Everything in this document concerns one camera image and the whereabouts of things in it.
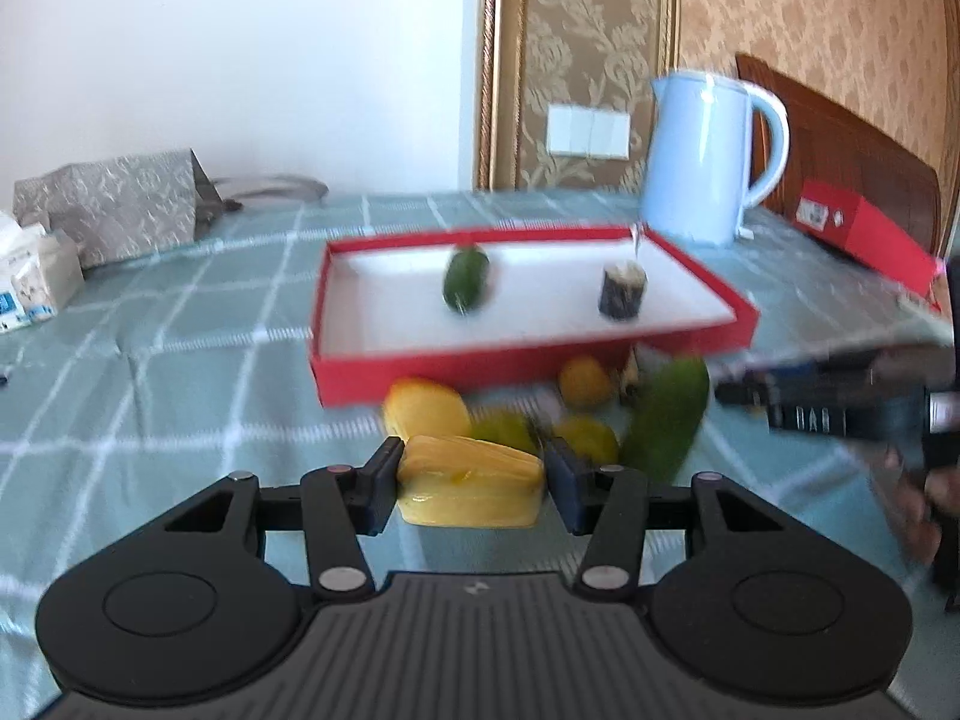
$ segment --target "floral wallpaper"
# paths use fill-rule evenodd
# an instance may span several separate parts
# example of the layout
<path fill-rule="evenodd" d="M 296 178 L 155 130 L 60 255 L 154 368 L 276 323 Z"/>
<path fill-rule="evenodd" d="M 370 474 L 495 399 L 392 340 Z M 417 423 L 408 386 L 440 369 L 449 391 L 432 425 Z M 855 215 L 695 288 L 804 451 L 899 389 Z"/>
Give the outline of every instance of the floral wallpaper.
<path fill-rule="evenodd" d="M 518 173 L 521 187 L 640 186 L 653 117 L 659 0 L 527 0 Z M 549 103 L 631 114 L 630 159 L 553 156 Z"/>
<path fill-rule="evenodd" d="M 742 50 L 941 165 L 944 0 L 680 0 L 680 65 L 736 75 Z"/>

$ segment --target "wooden headboard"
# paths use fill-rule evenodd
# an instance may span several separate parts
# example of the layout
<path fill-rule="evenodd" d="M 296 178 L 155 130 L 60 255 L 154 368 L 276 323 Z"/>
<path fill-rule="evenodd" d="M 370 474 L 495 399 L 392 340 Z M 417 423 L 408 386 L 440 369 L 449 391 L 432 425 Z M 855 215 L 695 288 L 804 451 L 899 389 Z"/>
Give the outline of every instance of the wooden headboard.
<path fill-rule="evenodd" d="M 872 124 L 818 92 L 775 71 L 762 59 L 738 53 L 741 79 L 769 89 L 786 106 L 790 156 L 784 178 L 764 205 L 793 218 L 805 178 L 819 178 L 862 194 L 926 251 L 935 253 L 941 233 L 937 173 Z M 766 122 L 755 116 L 752 173 L 770 152 Z"/>

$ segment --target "checkered tablecloth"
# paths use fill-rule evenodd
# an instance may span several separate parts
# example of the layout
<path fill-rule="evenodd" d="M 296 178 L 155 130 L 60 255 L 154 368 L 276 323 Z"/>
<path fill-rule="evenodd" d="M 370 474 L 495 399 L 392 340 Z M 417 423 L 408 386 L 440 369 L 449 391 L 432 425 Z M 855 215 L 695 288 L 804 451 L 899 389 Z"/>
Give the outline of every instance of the checkered tablecloth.
<path fill-rule="evenodd" d="M 593 191 L 331 196 L 246 210 L 189 247 L 88 274 L 52 322 L 0 337 L 0 717 L 32 715 L 55 694 L 37 650 L 37 600 L 66 568 L 232 469 L 263 485 L 317 466 L 362 464 L 380 444 L 375 410 L 323 410 L 306 341 L 325 241 L 424 228 L 630 223 L 635 198 Z M 760 306 L 750 350 L 714 371 L 840 346 L 932 338 L 877 276 L 834 260 L 778 218 L 748 215 L 755 240 L 688 247 Z M 554 418 L 552 385 L 472 396 Z M 608 415 L 614 424 L 622 415 Z M 836 442 L 772 436 L 712 406 L 682 477 L 715 469 L 871 560 L 910 593 L 917 629 L 893 692 L 920 716 L 960 714 L 960 621 L 925 573 L 901 558 L 861 462 Z M 526 531 L 407 526 L 362 539 L 378 580 L 393 569 L 572 570 L 584 540 L 547 504 Z M 676 533 L 651 533 L 644 573 L 683 558 Z M 305 581 L 302 538 L 268 540 L 267 559 Z"/>

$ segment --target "light blue kettle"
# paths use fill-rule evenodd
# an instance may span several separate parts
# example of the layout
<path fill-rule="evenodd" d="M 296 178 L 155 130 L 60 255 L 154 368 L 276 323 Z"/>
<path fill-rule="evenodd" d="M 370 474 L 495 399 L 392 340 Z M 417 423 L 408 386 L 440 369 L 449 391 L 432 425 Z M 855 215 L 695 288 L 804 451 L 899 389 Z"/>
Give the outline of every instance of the light blue kettle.
<path fill-rule="evenodd" d="M 653 87 L 659 114 L 640 218 L 669 235 L 730 244 L 743 210 L 784 175 L 790 145 L 784 104 L 755 84 L 693 70 L 655 79 Z M 755 110 L 770 124 L 772 147 L 766 170 L 750 186 Z"/>

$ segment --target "yellow food piece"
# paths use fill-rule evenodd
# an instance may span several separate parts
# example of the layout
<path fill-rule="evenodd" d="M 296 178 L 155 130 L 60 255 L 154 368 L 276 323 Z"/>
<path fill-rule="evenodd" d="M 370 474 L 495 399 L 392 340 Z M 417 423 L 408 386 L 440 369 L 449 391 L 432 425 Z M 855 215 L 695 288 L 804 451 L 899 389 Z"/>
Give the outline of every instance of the yellow food piece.
<path fill-rule="evenodd" d="M 387 433 L 405 442 L 414 436 L 468 436 L 470 415 L 449 386 L 426 379 L 400 379 L 383 401 Z"/>
<path fill-rule="evenodd" d="M 470 437 L 482 442 L 510 446 L 531 455 L 539 454 L 530 435 L 526 415 L 508 409 L 498 409 L 474 422 L 470 428 Z"/>
<path fill-rule="evenodd" d="M 556 427 L 554 435 L 567 442 L 577 455 L 587 458 L 594 466 L 618 462 L 620 445 L 616 433 L 592 416 L 569 416 Z"/>
<path fill-rule="evenodd" d="M 544 497 L 544 464 L 491 442 L 414 436 L 397 485 L 400 513 L 412 525 L 529 528 Z"/>
<path fill-rule="evenodd" d="M 596 409 L 613 397 L 613 380 L 593 357 L 574 357 L 560 371 L 560 395 L 572 409 Z"/>

